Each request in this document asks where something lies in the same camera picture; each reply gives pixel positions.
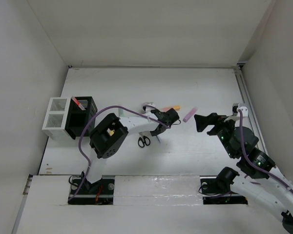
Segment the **black handled scissors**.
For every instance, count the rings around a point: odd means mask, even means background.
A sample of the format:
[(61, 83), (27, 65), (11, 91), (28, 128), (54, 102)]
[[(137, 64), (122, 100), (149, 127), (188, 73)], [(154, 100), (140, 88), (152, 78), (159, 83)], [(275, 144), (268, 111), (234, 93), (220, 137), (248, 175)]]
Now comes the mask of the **black handled scissors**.
[(145, 136), (143, 133), (139, 133), (139, 138), (138, 138), (138, 146), (140, 148), (144, 148), (146, 146), (149, 146), (151, 144), (150, 139)]

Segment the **orange highlighter pen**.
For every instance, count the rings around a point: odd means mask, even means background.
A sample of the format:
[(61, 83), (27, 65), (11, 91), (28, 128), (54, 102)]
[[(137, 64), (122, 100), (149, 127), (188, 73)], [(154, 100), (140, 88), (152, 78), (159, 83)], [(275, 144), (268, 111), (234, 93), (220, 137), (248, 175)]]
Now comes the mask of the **orange highlighter pen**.
[(80, 104), (80, 102), (74, 97), (72, 96), (71, 99), (73, 100), (73, 102), (81, 109), (82, 105)]

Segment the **red highlighter pen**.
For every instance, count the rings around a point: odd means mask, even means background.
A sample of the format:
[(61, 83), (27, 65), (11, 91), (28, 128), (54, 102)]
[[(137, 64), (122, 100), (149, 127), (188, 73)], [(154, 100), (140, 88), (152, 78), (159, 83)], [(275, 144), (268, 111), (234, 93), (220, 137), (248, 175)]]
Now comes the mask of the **red highlighter pen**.
[(85, 108), (82, 106), (82, 104), (75, 98), (75, 97), (72, 97), (71, 98), (74, 102), (75, 102), (75, 104), (81, 109), (81, 110), (85, 110)]

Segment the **green highlighter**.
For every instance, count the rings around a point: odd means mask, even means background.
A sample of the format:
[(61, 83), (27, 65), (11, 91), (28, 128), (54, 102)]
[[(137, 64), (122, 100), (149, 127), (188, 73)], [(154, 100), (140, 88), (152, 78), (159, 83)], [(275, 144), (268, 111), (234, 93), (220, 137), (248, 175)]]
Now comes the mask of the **green highlighter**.
[(124, 117), (124, 111), (123, 111), (123, 109), (119, 109), (119, 116), (120, 117)]

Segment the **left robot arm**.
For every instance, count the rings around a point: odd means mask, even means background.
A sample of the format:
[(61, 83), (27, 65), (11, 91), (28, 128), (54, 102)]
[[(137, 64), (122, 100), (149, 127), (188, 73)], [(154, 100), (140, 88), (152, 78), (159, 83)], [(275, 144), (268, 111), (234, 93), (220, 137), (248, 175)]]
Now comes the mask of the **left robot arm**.
[(134, 114), (132, 117), (118, 117), (114, 113), (108, 114), (89, 134), (89, 145), (94, 150), (94, 159), (87, 159), (88, 166), (82, 182), (83, 189), (94, 193), (99, 188), (102, 178), (103, 166), (97, 167), (96, 163), (105, 163), (105, 160), (117, 153), (125, 138), (138, 134), (139, 141), (150, 143), (149, 137), (156, 137), (180, 120), (173, 108), (163, 112), (157, 109), (152, 102), (142, 107), (142, 113), (137, 113), (125, 107), (117, 106)]

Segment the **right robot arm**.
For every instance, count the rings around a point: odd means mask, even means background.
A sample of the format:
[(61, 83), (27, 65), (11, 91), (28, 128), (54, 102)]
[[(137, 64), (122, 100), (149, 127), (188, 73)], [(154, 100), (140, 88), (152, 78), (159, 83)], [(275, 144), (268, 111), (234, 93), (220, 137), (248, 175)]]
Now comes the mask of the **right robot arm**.
[(212, 198), (230, 193), (244, 196), (266, 209), (293, 234), (293, 185), (275, 162), (256, 147), (259, 139), (243, 126), (246, 117), (248, 111), (244, 106), (238, 107), (231, 116), (194, 115), (197, 131), (213, 126), (207, 134), (219, 138), (228, 156), (239, 160), (236, 166), (244, 173), (225, 167), (211, 182), (201, 181), (199, 192)]

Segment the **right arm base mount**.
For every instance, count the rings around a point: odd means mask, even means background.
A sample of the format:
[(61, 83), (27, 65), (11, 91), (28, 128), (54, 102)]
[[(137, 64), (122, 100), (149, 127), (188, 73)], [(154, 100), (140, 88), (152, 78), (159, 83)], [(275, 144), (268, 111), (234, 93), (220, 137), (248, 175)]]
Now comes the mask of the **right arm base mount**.
[(230, 190), (233, 179), (239, 175), (232, 168), (225, 167), (217, 176), (201, 176), (198, 193), (204, 205), (248, 205), (247, 199)]

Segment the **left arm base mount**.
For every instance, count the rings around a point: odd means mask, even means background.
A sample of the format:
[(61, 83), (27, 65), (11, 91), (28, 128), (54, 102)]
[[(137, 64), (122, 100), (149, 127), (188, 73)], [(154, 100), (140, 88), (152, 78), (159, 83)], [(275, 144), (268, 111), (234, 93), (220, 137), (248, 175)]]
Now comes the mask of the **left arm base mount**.
[(84, 177), (84, 173), (78, 176), (71, 175), (68, 179), (70, 192), (69, 205), (113, 205), (115, 177), (103, 176), (95, 183), (85, 179), (81, 188), (78, 187)]

